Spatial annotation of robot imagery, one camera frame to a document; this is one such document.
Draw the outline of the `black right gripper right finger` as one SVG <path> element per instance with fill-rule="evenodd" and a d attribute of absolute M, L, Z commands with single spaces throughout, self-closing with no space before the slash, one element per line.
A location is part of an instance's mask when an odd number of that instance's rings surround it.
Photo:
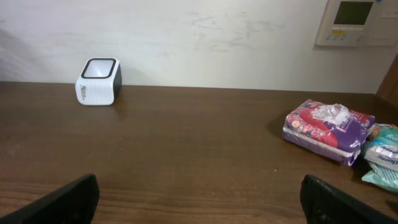
<path fill-rule="evenodd" d="M 310 174 L 302 181 L 300 203 L 308 223 L 397 224 L 397 220 Z"/>

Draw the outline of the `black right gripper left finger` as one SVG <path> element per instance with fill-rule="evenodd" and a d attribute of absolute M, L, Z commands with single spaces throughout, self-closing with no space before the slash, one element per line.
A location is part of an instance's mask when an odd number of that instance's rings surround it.
<path fill-rule="evenodd" d="M 100 191 L 94 174 L 87 174 L 4 217 L 1 223 L 90 224 Z"/>

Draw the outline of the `red purple floral pack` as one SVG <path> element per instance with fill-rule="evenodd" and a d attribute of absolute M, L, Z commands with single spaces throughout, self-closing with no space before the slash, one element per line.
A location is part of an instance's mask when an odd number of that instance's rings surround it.
<path fill-rule="evenodd" d="M 351 166 L 375 117 L 344 105 L 308 99 L 285 118 L 282 137 L 321 156 Z"/>

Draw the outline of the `teal tissue packet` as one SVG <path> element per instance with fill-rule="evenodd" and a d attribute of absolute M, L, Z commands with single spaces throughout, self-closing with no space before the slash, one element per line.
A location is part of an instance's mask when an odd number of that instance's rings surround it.
<path fill-rule="evenodd" d="M 397 128 L 381 127 L 365 148 L 364 158 L 397 171 Z"/>

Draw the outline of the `mint green wipes packet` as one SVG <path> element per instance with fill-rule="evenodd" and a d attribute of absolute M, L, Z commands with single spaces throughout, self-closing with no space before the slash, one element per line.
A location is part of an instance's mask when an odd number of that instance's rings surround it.
<path fill-rule="evenodd" d="M 371 170 L 361 180 L 390 192 L 397 193 L 397 171 L 369 162 Z"/>

